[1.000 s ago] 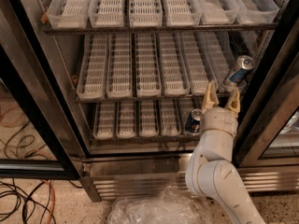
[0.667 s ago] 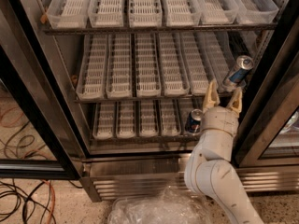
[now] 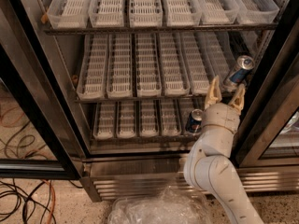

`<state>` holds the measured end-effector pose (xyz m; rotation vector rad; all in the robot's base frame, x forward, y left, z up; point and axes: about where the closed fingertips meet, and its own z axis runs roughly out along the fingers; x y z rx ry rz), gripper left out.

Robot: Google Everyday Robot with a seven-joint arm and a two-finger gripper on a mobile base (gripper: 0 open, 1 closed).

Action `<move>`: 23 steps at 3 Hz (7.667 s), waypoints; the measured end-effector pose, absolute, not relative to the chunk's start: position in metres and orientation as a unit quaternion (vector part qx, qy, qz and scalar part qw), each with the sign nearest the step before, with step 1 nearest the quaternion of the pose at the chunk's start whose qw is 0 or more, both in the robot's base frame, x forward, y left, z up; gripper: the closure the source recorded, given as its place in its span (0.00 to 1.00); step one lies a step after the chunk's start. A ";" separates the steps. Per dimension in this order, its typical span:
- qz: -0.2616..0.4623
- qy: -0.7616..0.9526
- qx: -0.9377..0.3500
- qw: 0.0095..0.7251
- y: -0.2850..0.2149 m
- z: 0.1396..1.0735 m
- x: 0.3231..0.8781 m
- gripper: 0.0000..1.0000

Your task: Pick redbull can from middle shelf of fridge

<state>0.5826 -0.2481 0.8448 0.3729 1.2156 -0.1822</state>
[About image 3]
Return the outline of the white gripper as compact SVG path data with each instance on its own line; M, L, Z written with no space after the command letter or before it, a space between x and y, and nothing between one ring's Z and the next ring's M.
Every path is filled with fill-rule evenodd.
M205 111L202 115L202 126L220 126L232 133L236 133L239 122L240 113L244 108L245 103L245 86L240 84L229 102L229 105L220 103L221 89L220 78L215 76L206 93Z

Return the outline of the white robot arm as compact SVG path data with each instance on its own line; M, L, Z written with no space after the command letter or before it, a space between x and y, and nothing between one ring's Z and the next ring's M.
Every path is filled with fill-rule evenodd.
M239 85L231 101L221 101L220 79L209 85L201 135L184 164L186 182L210 192L222 205L231 224L263 224L230 161L233 141L244 107L245 87Z

